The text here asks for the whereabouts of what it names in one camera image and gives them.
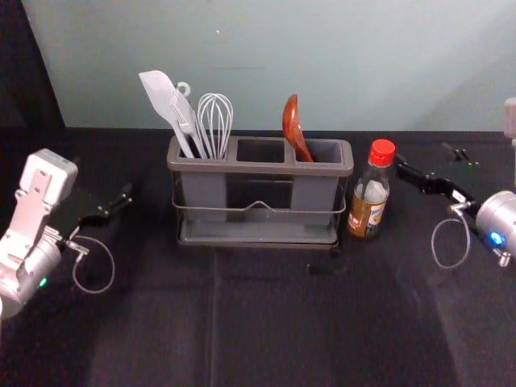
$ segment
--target utensil holder compartment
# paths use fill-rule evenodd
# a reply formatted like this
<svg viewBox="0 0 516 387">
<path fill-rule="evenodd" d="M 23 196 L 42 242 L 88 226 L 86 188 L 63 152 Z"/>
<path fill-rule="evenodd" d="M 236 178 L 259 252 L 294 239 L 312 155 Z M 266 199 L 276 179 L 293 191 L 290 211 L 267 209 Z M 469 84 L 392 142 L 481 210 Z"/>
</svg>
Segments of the utensil holder compartment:
<svg viewBox="0 0 516 387">
<path fill-rule="evenodd" d="M 337 139 L 306 144 L 314 163 L 298 160 L 281 138 L 232 136 L 224 160 L 184 158 L 172 138 L 167 163 L 180 242 L 334 244 L 351 146 Z"/>
</svg>

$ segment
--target light blue wall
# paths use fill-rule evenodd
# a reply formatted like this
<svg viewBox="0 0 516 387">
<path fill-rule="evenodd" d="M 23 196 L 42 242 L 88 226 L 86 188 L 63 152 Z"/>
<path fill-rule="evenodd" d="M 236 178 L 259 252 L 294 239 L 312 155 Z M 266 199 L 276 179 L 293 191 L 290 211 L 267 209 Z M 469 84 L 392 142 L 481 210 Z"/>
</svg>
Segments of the light blue wall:
<svg viewBox="0 0 516 387">
<path fill-rule="evenodd" d="M 501 130 L 515 0 L 24 0 L 69 127 L 167 127 L 138 72 L 226 94 L 234 128 Z"/>
</svg>

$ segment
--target whisk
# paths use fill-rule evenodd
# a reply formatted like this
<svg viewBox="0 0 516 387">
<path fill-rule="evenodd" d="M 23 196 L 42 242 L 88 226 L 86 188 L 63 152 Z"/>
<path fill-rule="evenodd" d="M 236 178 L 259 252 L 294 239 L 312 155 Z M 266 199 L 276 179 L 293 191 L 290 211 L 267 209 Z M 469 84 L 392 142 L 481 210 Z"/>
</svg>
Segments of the whisk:
<svg viewBox="0 0 516 387">
<path fill-rule="evenodd" d="M 211 159 L 226 157 L 232 125 L 233 105 L 225 95 L 208 93 L 199 99 L 196 128 Z"/>
</svg>

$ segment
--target soy sauce bottle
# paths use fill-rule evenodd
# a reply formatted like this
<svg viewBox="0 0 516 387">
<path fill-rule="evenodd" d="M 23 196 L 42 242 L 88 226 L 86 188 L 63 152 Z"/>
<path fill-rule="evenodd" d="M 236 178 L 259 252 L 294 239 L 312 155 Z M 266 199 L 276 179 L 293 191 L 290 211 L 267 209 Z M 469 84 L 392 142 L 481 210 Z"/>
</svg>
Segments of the soy sauce bottle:
<svg viewBox="0 0 516 387">
<path fill-rule="evenodd" d="M 387 139 L 377 139 L 369 152 L 369 164 L 353 194 L 347 229 L 359 238 L 377 234 L 389 197 L 387 168 L 393 163 L 396 147 Z"/>
</svg>

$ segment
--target black fabric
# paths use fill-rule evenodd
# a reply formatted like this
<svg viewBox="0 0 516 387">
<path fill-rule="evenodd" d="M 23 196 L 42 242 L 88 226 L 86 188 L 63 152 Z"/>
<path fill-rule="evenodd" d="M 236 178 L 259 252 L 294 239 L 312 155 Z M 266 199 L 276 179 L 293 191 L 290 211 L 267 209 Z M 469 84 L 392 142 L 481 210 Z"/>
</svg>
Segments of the black fabric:
<svg viewBox="0 0 516 387">
<path fill-rule="evenodd" d="M 1 139 L 9 135 L 0 131 Z M 380 134 L 310 135 L 352 144 L 349 195 Z M 501 134 L 382 135 L 422 169 L 445 160 L 441 141 L 450 141 L 481 163 L 483 194 L 512 187 L 514 154 Z M 114 288 L 81 294 L 70 281 L 73 255 L 64 255 L 48 286 L 3 322 L 2 385 L 516 384 L 514 266 L 500 269 L 474 239 L 462 267 L 439 270 L 430 236 L 447 217 L 445 198 L 426 197 L 392 176 L 378 237 L 357 241 L 341 229 L 333 257 L 180 247 L 165 163 L 169 138 L 167 131 L 70 129 L 16 148 L 0 141 L 9 165 L 0 186 L 3 229 L 24 160 L 43 144 L 81 157 L 79 186 L 107 197 L 127 180 L 136 187 L 123 217 L 88 230 L 114 254 Z M 455 231 L 444 232 L 438 248 L 458 256 L 464 237 Z M 108 265 L 100 252 L 91 260 Z M 347 270 L 306 274 L 307 264 L 331 260 Z"/>
<path fill-rule="evenodd" d="M 0 127 L 65 127 L 20 0 L 0 2 Z"/>
</svg>

